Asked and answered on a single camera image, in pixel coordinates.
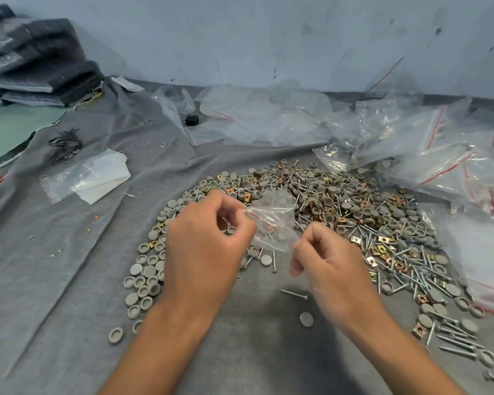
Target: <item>left hand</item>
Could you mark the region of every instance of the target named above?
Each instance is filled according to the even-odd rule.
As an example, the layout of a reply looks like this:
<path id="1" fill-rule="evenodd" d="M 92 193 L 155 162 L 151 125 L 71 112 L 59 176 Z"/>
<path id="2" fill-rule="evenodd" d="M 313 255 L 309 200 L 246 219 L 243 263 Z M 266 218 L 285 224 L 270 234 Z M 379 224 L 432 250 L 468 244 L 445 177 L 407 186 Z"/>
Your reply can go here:
<path id="1" fill-rule="evenodd" d="M 165 293 L 161 303 L 214 318 L 236 282 L 257 226 L 240 201 L 213 190 L 175 218 L 166 237 Z M 224 218 L 236 227 L 227 237 Z"/>

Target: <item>white wall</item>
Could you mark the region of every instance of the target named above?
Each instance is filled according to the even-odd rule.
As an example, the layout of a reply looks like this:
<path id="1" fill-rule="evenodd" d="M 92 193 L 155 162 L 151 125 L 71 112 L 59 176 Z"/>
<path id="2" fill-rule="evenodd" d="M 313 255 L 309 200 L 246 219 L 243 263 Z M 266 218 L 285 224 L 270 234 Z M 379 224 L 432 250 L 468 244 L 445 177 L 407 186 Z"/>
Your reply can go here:
<path id="1" fill-rule="evenodd" d="M 363 91 L 405 56 L 425 92 L 494 98 L 494 0 L 0 2 L 71 19 L 107 75 Z"/>

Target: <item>hand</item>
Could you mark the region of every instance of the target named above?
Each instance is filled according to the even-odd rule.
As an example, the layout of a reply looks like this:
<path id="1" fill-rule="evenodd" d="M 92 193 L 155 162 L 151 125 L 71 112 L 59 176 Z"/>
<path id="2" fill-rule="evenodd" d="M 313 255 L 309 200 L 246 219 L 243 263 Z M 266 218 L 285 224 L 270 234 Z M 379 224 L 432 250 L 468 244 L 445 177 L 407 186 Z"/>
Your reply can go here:
<path id="1" fill-rule="evenodd" d="M 191 203 L 166 237 L 164 305 L 214 319 L 236 282 L 240 263 L 257 226 L 246 207 L 219 190 Z M 236 227 L 227 237 L 224 218 Z"/>
<path id="2" fill-rule="evenodd" d="M 294 248 L 289 273 L 304 269 L 320 309 L 343 331 L 365 328 L 384 310 L 360 249 L 321 223 L 309 225 Z"/>

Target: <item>gray fabric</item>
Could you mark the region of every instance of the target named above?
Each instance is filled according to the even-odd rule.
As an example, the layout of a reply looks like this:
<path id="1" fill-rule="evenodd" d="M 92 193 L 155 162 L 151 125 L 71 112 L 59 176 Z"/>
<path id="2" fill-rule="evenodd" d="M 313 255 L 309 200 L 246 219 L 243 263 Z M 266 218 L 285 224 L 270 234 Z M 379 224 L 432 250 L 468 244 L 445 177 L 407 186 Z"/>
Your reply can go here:
<path id="1" fill-rule="evenodd" d="M 149 91 L 158 86 L 143 85 Z M 50 205 L 40 187 L 40 175 L 63 168 L 47 166 L 53 150 L 46 141 L 72 127 L 80 128 L 85 144 L 77 160 L 104 146 L 128 156 L 130 180 L 93 206 L 76 196 Z M 160 143 L 168 146 L 161 149 Z M 95 393 L 131 343 L 132 321 L 124 305 L 129 290 L 122 282 L 159 211 L 207 175 L 244 172 L 282 158 L 299 159 L 299 165 L 316 160 L 310 147 L 212 143 L 194 150 L 149 94 L 126 93 L 111 81 L 96 104 L 38 132 L 0 185 L 0 394 Z M 279 291 L 309 293 L 306 277 L 290 277 L 288 262 L 289 255 L 277 253 L 277 274 L 258 262 L 242 274 L 179 393 L 389 393 L 312 298 Z M 414 326 L 417 308 L 408 294 L 382 299 L 405 329 Z M 448 309 L 462 315 L 452 305 Z M 315 317 L 309 329 L 299 323 L 303 311 Z M 480 342 L 494 349 L 494 317 L 478 323 Z M 126 337 L 110 346 L 108 333 L 119 325 Z M 494 390 L 484 383 L 480 365 L 437 345 L 434 340 L 430 346 L 434 358 L 468 391 Z"/>

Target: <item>gray felt stack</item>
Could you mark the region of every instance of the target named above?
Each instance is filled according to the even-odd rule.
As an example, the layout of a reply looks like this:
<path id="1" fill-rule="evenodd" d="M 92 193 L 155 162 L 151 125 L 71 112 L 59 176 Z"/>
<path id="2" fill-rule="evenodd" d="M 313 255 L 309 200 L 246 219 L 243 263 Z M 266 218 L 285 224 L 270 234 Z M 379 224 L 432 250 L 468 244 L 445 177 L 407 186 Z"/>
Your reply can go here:
<path id="1" fill-rule="evenodd" d="M 67 106 L 102 79 L 68 19 L 17 17 L 0 5 L 0 105 Z"/>

